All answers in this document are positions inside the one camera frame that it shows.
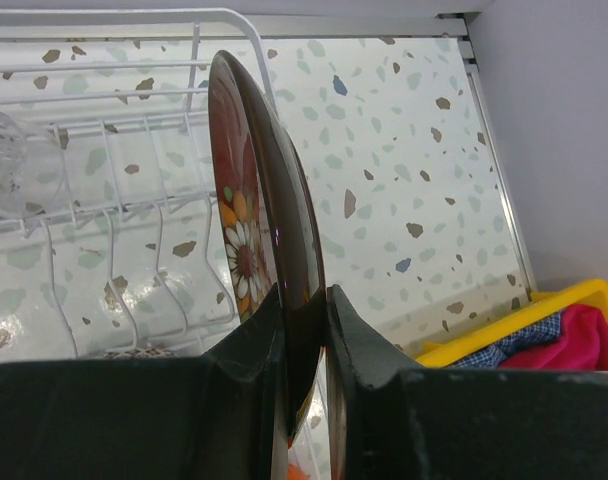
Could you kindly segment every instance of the yellow plastic container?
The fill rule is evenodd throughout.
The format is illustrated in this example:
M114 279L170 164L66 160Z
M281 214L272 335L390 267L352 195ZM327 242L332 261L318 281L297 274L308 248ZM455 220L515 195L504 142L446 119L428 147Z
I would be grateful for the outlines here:
M445 344L426 343L415 360L426 367L446 367L498 340L573 304L599 308L608 323L608 283L593 279L558 293L532 294L533 302L497 322Z

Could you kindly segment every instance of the decorative plate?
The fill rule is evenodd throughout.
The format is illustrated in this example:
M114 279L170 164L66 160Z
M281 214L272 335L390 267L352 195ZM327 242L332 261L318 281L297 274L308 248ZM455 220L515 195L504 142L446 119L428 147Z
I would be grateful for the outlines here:
M274 264L294 435L310 402L326 318L324 266L306 178L273 108L228 52L213 59L208 95L220 220L240 318L261 303Z

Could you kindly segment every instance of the wire tine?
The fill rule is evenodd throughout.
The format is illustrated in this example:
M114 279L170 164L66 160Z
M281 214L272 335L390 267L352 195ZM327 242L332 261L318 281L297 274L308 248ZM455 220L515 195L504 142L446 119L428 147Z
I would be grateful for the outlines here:
M28 230L26 229L26 221L23 218L18 220L20 224L20 230L22 232L22 238L28 238Z
M73 221L73 226L77 226L77 216L75 215L75 206L73 205L73 194L71 193L71 183L68 178L68 172L66 170L66 157L64 155L64 149L62 148L62 139L60 137L60 129L56 123L53 124L53 133L55 135L55 142L57 142L57 146L60 151L60 161L62 163L62 173L64 174L64 188L66 189L66 194L68 196L68 208L71 212L71 220Z
M191 139L191 147L193 150L193 164L195 165L195 170L197 171L197 177L198 177L198 180L200 183L200 188L202 189L202 193L204 194L204 204L206 205L206 237L205 237L205 241L204 241L204 248L202 249L202 255L204 257L204 262L206 263L206 265L208 266L208 269L211 272L211 275L213 276L213 278L219 285L220 291L222 293L224 293L226 302L228 303L228 308L229 308L228 318L230 321L230 320L233 320L233 318L235 318L235 315L236 315L236 309L235 309L235 305L233 303L233 299L231 298L230 293L226 289L226 286L224 286L224 283L222 282L220 277L217 275L217 272L213 268L213 265L211 265L211 262L209 262L209 260L208 260L208 244L209 244L209 240L211 237L211 222L213 220L213 205L211 205L211 201L209 199L208 193L206 192L204 176L202 175L202 169L200 168L200 163L198 160L199 150L197 148L197 141L195 139L195 134L193 133L193 130L191 129L188 114L184 114L184 122L186 123L186 128L188 130L188 134Z
M169 296L173 299L173 301L179 308L180 313L182 315L183 322L182 322L182 329L179 331L179 333L159 335L159 336L152 337L151 340L159 341L159 340L179 339L179 338L186 336L186 334L188 333L188 328L189 328L188 315L186 314L186 311L184 310L184 307L182 307L182 304L180 303L180 301L177 299L177 297L173 294L173 292L169 288L168 284L166 283L166 280L164 280L164 277L162 276L162 274L160 272L160 250L161 250L161 245L162 245L162 232L164 230L164 218L162 216L162 209L160 208L160 206L157 203L153 203L152 205L155 208L155 210L157 211L157 241L155 242L155 265L154 265L155 278L160 283L160 285L164 288L164 290L166 290L166 293L169 294Z
M31 72L58 72L58 71L80 71L80 70L117 70L117 69L133 69L133 68L155 68L155 67L188 67L188 66L208 66L208 60L141 60L139 62L105 62L105 63L76 63L73 65L65 64L24 64L24 65L7 65L0 66L0 73L16 72L16 73L31 73Z
M161 97L165 95L181 95L181 94L196 94L206 93L206 88L173 88L173 89L159 89L159 90L146 90L146 95L149 97ZM77 100L101 100L107 98L118 98L118 97L139 97L143 95L142 90L120 90L115 92L114 90L104 92L92 92L92 93L72 93L72 94L43 94L36 95L33 97L10 97L1 98L1 105L14 105L18 103L49 103L49 102L69 102Z
M42 227L42 231L44 232L44 239L46 241L46 270L48 272L48 283L49 288L51 290L51 298L53 299L53 303L55 305L55 311L57 312L60 322L66 331L66 334L71 341L71 345L73 346L73 356L77 358L77 343L75 342L75 336L73 335L73 329L71 325L66 320L66 315L64 315L64 310L62 309L62 304L60 303L59 298L57 298L57 292L55 290L55 259L53 258L53 239L51 238L51 230L48 228L48 225L44 220L40 220L40 225Z
M277 103L275 102L275 95L273 94L273 84L271 82L271 76L268 72L268 51L262 45L262 37L260 37L257 29L246 19L245 23L246 28L244 28L243 31L246 33L247 38L251 41L251 45L253 45L257 65L260 69L260 77L262 77L262 83L264 85L264 94L266 95L268 103L271 105L271 107L273 107L275 114L279 118L279 111L277 109Z
M165 126L168 126L168 128L177 128L177 127L181 127L182 125L184 125L184 111L180 111L180 112L175 112L175 113L147 113L146 117L148 117L149 121L168 121L168 120L175 120L177 121L177 125L175 124L165 124ZM201 117L207 117L208 116L208 112L189 112L189 116L191 118L195 118L195 119L199 119ZM142 115L117 115L117 116L106 116L103 117L104 121L108 121L110 123L112 123L113 125L122 125L122 124L133 124L133 125L138 125L139 122L143 122L143 118L144 116ZM86 117L82 117L79 118L77 120L73 119L73 120L62 120L61 122L59 122L59 127L60 128L67 128L67 129L75 129L75 130L81 130L81 129L93 129L93 131L95 131L94 129L97 128L97 117L91 118L91 119L86 119Z
M106 156L108 158L108 163L111 165L111 177L113 179L113 187L115 188L115 196L117 197L117 210L119 212L120 220L124 218L124 204L122 203L122 198L120 197L120 189L117 188L117 173L115 173L115 162L113 161L113 155L111 154L111 149L108 145L108 137L106 135L106 124L104 120L99 120L100 128L102 130L102 139L104 140L104 148L106 149Z
M153 133L151 132L151 128L148 124L148 118L144 115L144 128L146 129L146 133L148 134L148 138L151 140L151 145L153 146L153 158L155 159L155 167L157 169L157 178L158 184L162 190L162 195L164 195L164 204L166 205L166 209L170 211L171 207L168 204L168 193L166 192L166 185L164 185L164 178L162 178L162 167L160 166L160 156L157 151L157 144L155 142L155 138L153 137Z
M119 351L133 350L133 349L137 348L137 345L139 344L140 334L139 334L139 330L137 328L137 323L135 323L135 318L133 318L131 311L126 306L126 303L124 302L124 299L122 298L122 295L120 295L120 293L117 291L117 288L115 287L115 283L113 282L113 258L114 258L114 253L115 253L114 252L114 250L115 250L115 231L113 230L113 219L111 218L111 215L106 210L103 210L102 213L104 214L104 218L106 218L106 221L108 222L108 258L107 258L108 285L109 285L109 288L111 289L111 292L113 292L113 296L115 297L117 302L120 304L120 307L122 308L122 312L124 312L124 314L126 315L126 318L128 319L129 324L131 326L131 331L133 333L133 342L131 343L131 345L129 347L127 347L125 349L122 348L122 349L112 349L112 350L119 350Z
M17 209L17 218L20 218L21 222L23 222L23 234L24 234L24 238L28 238L31 236L32 231L28 232L26 230L26 225L25 225L25 220L24 220L24 197L22 196L22 191L19 188L16 188L14 190L11 191L10 194L11 198L13 199L13 202L15 203L15 208Z
M199 49L200 46L200 24L199 23L194 23L193 24L193 43L191 45L191 60L194 61L197 59L197 51ZM192 89L193 87L195 87L195 73L196 73L196 66L192 65L191 69L189 70L189 76L188 76L188 88ZM186 96L186 112L190 112L191 109L193 107L193 94L189 93Z
M215 194L215 192L213 190L211 190L206 195L208 197L208 200L211 201L211 203L212 203L212 196L214 194ZM181 204L182 206L184 206L190 202L194 202L196 200L203 199L203 197L204 197L204 193L200 189L199 191L191 191L188 193L187 192L178 193L175 196L168 197L168 203L169 203L169 206L171 206L171 210L173 211L174 205ZM151 202L163 203L163 201L164 201L164 199L162 198L162 196L160 196L159 198L154 198L154 199L149 198L146 200L136 201L133 203L126 203L126 204L124 204L123 210L128 209L128 211L123 211L123 213L125 214L124 217L130 218L126 214L132 213L133 211L136 211L136 210L138 212L141 212L143 207L144 208L150 207ZM117 211L117 208L115 207L114 204L110 204L110 203L101 203L101 204L97 204L97 205L93 205L93 206L89 206L89 207L79 207L75 212L75 215L77 217L77 224L76 225L74 224L75 228L77 230L79 230L80 228L84 227L86 225L86 223L88 223L89 217L92 220L96 216L102 215L102 210L108 210L110 212L113 212L113 211ZM26 220L0 218L0 229L4 229L4 228L8 229L9 227L14 227L15 230L22 231L22 223L21 223L22 221L24 221L26 225L34 225L35 222L39 221L40 219L45 219L50 226L53 226L53 225L61 224L63 222L70 223L71 214L67 208L65 210L56 211L53 213L43 213L43 214L37 215L35 217L31 217L30 219L26 219ZM28 227L25 226L25 228L26 228L26 235L28 236L28 233L29 233Z

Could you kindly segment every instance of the dish rack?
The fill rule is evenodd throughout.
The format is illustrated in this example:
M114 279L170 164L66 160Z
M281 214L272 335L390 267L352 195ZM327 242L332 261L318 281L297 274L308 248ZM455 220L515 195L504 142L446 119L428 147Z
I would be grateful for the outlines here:
M50 130L63 169L44 212L0 219L0 362L194 356L239 325L206 103L222 48L275 107L257 30L231 10L0 10L0 110ZM318 374L289 452L316 479L325 398Z
M97 18L97 15L91 12L58 12L58 20L53 20L48 12L35 12L33 16L38 25L59 23L60 27L56 28L61 28L62 19L65 22L68 20L66 24L70 26L85 24L88 27L89 20L92 23L93 19ZM259 73L263 89L273 106L275 100L261 40L255 28L244 17L226 9L191 10L183 12L183 15L178 11L158 12L154 16L156 22L159 22L160 18L162 21L176 21L180 17L184 25L177 27L177 37L171 37L167 32L167 38L149 37L148 40L159 44L159 48L165 50L166 42L179 45L181 38L184 44L190 45L186 58L133 60L121 44L132 42L132 48L141 50L146 39L134 38L129 41L119 37L106 37L101 40L108 45L105 47L100 44L101 50L108 51L113 57L107 62L85 61L91 56L90 50L97 50L99 42L97 39L90 39L93 41L90 43L83 38L62 39L71 46L70 52L67 52L71 54L70 57L67 55L68 58L62 56L64 49L51 48L50 45L49 48L42 48L44 55L36 57L32 62L11 64L7 63L8 55L0 58L0 110L14 118L28 120L50 130L61 147L63 171L63 182L52 208L46 208L46 211L30 218L0 219L0 245L11 249L7 253L6 262L6 267L12 270L10 276L23 277L30 274L34 277L32 281L42 282L41 293L49 305L36 306L35 313L44 314L46 317L50 310L51 316L57 319L61 339L50 338L51 345L55 347L47 348L46 351L35 351L40 343L49 343L45 339L23 347L22 337L39 335L40 330L52 333L55 325L50 324L46 318L41 318L42 325L35 326L35 331L32 331L31 327L27 327L27 319L15 318L16 312L10 312L13 308L4 305L5 302L17 303L18 297L24 297L22 300L26 301L30 294L23 289L24 292L15 293L14 300L12 289L10 293L9 289L6 289L6 293L0 297L0 310L7 312L6 315L0 314L0 361L44 356L95 356L100 351L130 350L142 345L162 346L170 350L192 348L190 354L199 354L208 347L208 338L227 333L236 325L237 315L231 297L228 272L221 265L216 269L209 258L209 245L213 236L217 238L220 233L217 227L219 216L212 170L209 172L207 165L210 161L210 146L205 72L208 73L212 55L203 55L200 50L201 28L204 24L227 24L246 37L255 53L254 71ZM101 21L102 24L112 22L119 25L143 18L145 17L137 12L113 12ZM124 32L128 28L133 26L127 25L116 32ZM33 40L61 42L59 38L39 38L42 35L44 34L39 33ZM31 45L30 38L23 40L22 45ZM4 39L0 45L12 46ZM173 77L173 82L162 82L158 87L155 85L156 79L147 75L153 70L160 71L165 77ZM145 78L135 88L112 88L110 82L108 85L96 86L89 77L83 75L86 72L96 72L109 80L109 77L128 78L128 72L140 72L136 74L138 78L142 75ZM15 83L14 78L22 76L35 77L32 82L35 85L33 91L25 92L16 87L3 88ZM178 77L184 77L185 86L177 86ZM58 81L62 82L62 86L57 93L52 93L52 88L46 88L47 85L50 87ZM137 150L137 162L128 160L129 151L132 149ZM170 165L191 165L194 171L189 178L193 180L171 178L173 175L169 173L169 162ZM84 163L86 178L82 179L80 174L84 172L80 165ZM185 176L186 173L182 171L180 175ZM90 192L93 189L84 182L102 185L103 192L101 195L96 191ZM215 229L212 228L214 215ZM193 253L193 250L199 252L200 267L205 274L203 278L199 278L199 282L194 283L198 288L212 290L217 306L221 304L224 307L213 308L210 314L202 312L199 318L195 318L190 312L196 310L194 303L197 299L191 298L186 286L173 281L170 272L163 268L162 258L163 252L168 250L168 230L177 225L177 220L180 220L180 223L189 223L189 216L196 217L196 221L200 222L192 229L198 231L197 235L193 234L196 240L178 244L172 255L184 258ZM67 313L70 309L66 308L65 298L62 297L71 298L72 295L69 286L63 285L68 280L62 282L56 278L56 271L62 268L61 265L56 265L58 254L61 255L67 247L66 240L63 243L62 238L84 237L89 225L93 223L99 225L99 232L95 231L89 235L103 235L104 247L87 248L80 245L81 250L75 252L77 261L81 262L81 265L90 265L94 263L93 259L84 259L83 256L98 257L97 261L102 264L100 268L104 270L106 281L104 290L99 292L100 296L104 297L103 307L122 317L105 322L105 327L127 332L122 331L119 335L100 335L100 342L84 342L82 338L81 343L85 343L82 346L80 336L85 336L83 331L88 329L91 319L83 317L80 322L79 319L70 318ZM124 251L120 248L118 235L121 232L143 228L144 224L146 231L151 233L151 241L145 242L145 248L151 253L139 261L146 263L145 270L151 273L150 280L154 286L151 288L157 290L159 287L159 291L167 297L166 302L161 301L166 303L162 316L180 318L181 322L163 322L158 318L155 328L152 325L140 324L140 313L150 312L152 306L150 302L142 299L145 296L129 293L129 281L120 271L119 257L124 255ZM68 243L70 248L76 248L76 241ZM29 269L26 260L31 256L31 252L39 259L34 262L35 266ZM42 271L39 272L35 267L42 268ZM101 322L99 315L95 322ZM25 330L25 335L21 334L22 329ZM91 336L97 338L97 331Z

